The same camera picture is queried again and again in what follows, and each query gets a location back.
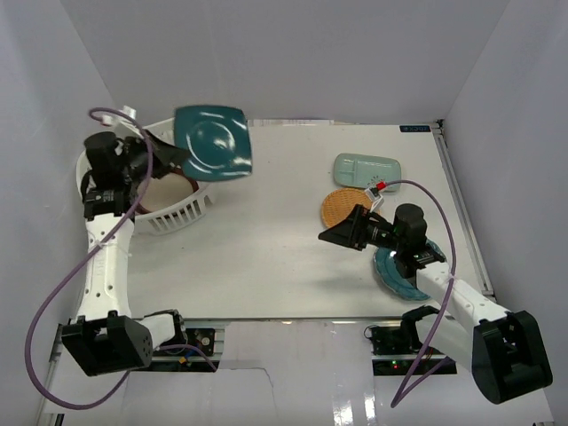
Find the orange woven round plate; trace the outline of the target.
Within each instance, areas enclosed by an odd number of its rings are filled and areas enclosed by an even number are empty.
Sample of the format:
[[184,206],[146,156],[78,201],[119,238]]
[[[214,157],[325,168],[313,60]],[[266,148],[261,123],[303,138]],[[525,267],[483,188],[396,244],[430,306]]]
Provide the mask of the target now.
[[342,222],[356,205],[363,205],[370,209],[371,200],[363,190],[355,188],[342,188],[330,193],[321,204],[320,215],[323,225],[330,228]]

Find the dark red rimmed round plate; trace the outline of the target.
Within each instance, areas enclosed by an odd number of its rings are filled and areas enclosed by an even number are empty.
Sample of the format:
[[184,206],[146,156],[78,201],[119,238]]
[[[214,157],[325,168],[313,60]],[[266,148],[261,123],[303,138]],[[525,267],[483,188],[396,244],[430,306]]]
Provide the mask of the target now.
[[137,213],[148,214],[166,209],[199,190],[198,183],[180,170],[158,179],[153,178],[137,206]]

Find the teal scalloped round plate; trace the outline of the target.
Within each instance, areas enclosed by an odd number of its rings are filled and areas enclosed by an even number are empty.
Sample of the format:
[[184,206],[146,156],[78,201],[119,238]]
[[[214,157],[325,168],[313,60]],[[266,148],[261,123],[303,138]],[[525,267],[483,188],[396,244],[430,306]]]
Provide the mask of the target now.
[[403,251],[398,255],[394,247],[378,247],[374,252],[375,272],[383,285],[396,296],[406,301],[425,302],[430,297],[416,287],[416,272],[432,263],[445,263],[445,254],[431,240],[417,248]]

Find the dark teal square plate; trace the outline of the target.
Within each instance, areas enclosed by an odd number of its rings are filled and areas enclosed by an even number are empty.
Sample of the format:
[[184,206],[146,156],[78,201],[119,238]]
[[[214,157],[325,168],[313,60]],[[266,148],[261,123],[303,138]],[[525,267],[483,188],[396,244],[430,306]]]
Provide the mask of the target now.
[[173,117],[173,140],[189,154],[182,171],[201,182],[221,182],[252,174],[249,127],[242,110],[232,106],[182,106]]

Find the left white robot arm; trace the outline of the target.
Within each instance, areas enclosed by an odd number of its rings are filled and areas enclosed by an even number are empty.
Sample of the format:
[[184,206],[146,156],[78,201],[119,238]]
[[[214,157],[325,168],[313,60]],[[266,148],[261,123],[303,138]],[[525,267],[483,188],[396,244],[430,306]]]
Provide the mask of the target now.
[[127,275],[135,219],[129,215],[147,176],[163,178],[185,153],[151,135],[119,138],[112,131],[84,141],[90,164],[80,194],[90,249],[98,252],[86,265],[82,301],[76,318],[62,329],[62,343],[88,376],[148,367],[162,347],[180,353],[187,332],[176,310],[134,320],[128,302]]

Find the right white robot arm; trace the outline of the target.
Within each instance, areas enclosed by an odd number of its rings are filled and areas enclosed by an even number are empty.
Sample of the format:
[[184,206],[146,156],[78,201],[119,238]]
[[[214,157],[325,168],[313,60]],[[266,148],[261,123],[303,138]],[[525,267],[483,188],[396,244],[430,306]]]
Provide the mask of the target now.
[[398,206],[393,222],[356,205],[319,239],[349,249],[374,245],[386,252],[386,264],[410,288],[439,306],[421,306],[401,319],[400,341],[413,354],[428,347],[466,367],[483,396],[501,404],[548,387],[553,374],[537,320],[513,312],[456,278],[446,258],[428,241],[423,210]]

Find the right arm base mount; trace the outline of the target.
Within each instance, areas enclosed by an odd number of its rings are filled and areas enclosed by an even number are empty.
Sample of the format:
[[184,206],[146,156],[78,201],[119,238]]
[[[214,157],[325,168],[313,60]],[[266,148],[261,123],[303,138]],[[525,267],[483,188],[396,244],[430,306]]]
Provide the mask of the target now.
[[[363,331],[363,336],[372,345],[373,374],[378,376],[404,377],[419,350],[422,347],[414,328],[418,320],[435,319],[438,309],[423,305],[405,313],[397,325],[370,325]],[[413,375],[424,375],[432,370],[445,355],[435,348],[429,348],[422,356]],[[446,361],[434,375],[456,375],[457,367],[454,361]]]

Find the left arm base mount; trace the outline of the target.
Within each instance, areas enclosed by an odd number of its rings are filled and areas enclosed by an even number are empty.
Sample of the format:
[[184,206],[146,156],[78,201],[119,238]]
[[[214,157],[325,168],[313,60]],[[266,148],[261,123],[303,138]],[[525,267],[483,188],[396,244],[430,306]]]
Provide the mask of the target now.
[[187,328],[182,337],[174,337],[154,352],[148,367],[161,373],[214,373],[223,348],[218,347],[214,328]]

